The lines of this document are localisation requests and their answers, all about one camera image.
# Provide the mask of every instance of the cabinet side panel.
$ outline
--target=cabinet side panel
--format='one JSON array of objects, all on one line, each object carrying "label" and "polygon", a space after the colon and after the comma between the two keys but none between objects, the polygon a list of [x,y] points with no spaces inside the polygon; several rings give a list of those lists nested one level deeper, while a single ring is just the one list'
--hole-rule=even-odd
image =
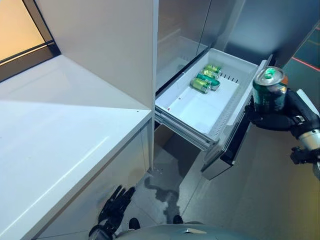
[{"label": "cabinet side panel", "polygon": [[88,234],[96,224],[98,214],[106,200],[117,186],[122,185],[126,189],[135,186],[145,174],[141,139],[139,132],[35,238],[68,236],[69,240],[78,240],[79,236],[72,233]]},{"label": "cabinet side panel", "polygon": [[37,0],[62,54],[152,108],[150,0]]},{"label": "cabinet side panel", "polygon": [[151,119],[141,130],[141,142],[144,154],[145,170],[152,170],[154,165],[155,121]]}]

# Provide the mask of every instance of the freezer compartment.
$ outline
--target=freezer compartment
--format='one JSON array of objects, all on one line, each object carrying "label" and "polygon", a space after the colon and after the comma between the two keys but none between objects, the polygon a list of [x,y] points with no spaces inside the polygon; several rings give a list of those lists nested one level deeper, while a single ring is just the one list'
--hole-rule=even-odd
[{"label": "freezer compartment", "polygon": [[[221,66],[222,71],[218,90],[203,94],[190,87],[190,81],[206,64]],[[156,119],[183,132],[187,140],[194,139],[200,149],[208,149],[219,141],[227,124],[234,124],[251,95],[257,70],[253,63],[210,49],[157,96]]]}]

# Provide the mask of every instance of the black shoe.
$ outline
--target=black shoe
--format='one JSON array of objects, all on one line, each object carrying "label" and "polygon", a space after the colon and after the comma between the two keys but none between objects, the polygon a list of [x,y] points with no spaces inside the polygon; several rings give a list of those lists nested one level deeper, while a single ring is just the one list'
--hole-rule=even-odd
[{"label": "black shoe", "polygon": [[131,218],[130,221],[129,221],[129,229],[134,229],[134,230],[137,230],[137,229],[140,229],[140,223],[138,221],[138,219],[136,219],[135,217],[134,218]]},{"label": "black shoe", "polygon": [[184,224],[184,221],[180,215],[175,215],[173,218],[173,224]]}]

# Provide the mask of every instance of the red light line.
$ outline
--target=red light line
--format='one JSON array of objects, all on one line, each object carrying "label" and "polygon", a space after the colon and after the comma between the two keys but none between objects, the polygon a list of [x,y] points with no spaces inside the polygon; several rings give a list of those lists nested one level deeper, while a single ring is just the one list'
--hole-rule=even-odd
[{"label": "red light line", "polygon": [[302,61],[302,60],[300,60],[300,59],[298,59],[298,58],[296,58],[296,57],[292,57],[292,59],[293,59],[293,60],[296,60],[296,61],[299,62],[299,63],[302,63],[302,64],[308,66],[309,68],[312,68],[312,69],[320,72],[320,68],[318,68],[318,67],[312,66],[312,65],[306,63],[305,61]]}]

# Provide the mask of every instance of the soda can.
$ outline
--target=soda can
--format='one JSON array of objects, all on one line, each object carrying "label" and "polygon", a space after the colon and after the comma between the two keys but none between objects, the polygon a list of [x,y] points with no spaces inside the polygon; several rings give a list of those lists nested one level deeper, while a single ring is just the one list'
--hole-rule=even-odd
[{"label": "soda can", "polygon": [[285,107],[288,77],[275,66],[263,69],[253,81],[254,108],[259,113],[279,113]]},{"label": "soda can", "polygon": [[192,79],[190,85],[204,94],[207,94],[211,88],[209,83],[201,80],[200,78]]},{"label": "soda can", "polygon": [[208,77],[210,77],[210,78],[213,78],[213,79],[218,79],[219,78],[219,75],[218,75],[218,73],[215,73],[215,72],[213,72],[213,71],[210,71],[210,70],[202,70],[201,72],[200,72],[200,74],[203,74],[203,75],[206,75],[206,76],[208,76]]},{"label": "soda can", "polygon": [[221,67],[219,66],[215,66],[213,64],[207,64],[205,67],[204,67],[204,70],[209,70],[211,72],[214,72],[216,74],[219,74],[221,72]]},{"label": "soda can", "polygon": [[211,91],[217,90],[220,86],[220,82],[217,79],[215,79],[214,77],[210,77],[208,75],[202,74],[201,72],[198,73],[198,75],[196,77],[198,79],[201,79],[202,81],[210,84]]}]

